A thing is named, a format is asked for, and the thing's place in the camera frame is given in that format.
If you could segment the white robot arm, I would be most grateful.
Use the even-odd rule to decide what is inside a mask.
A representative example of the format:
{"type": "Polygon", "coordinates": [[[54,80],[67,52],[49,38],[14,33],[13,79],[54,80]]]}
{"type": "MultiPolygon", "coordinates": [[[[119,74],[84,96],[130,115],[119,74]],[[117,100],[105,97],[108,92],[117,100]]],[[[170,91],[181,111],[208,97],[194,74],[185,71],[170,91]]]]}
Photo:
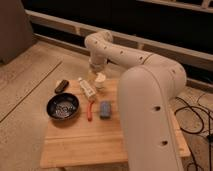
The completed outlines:
{"type": "Polygon", "coordinates": [[[90,68],[108,60],[123,66],[117,104],[130,171],[184,171],[169,101],[186,86],[183,66],[156,53],[113,43],[110,31],[88,35],[90,68]]]}

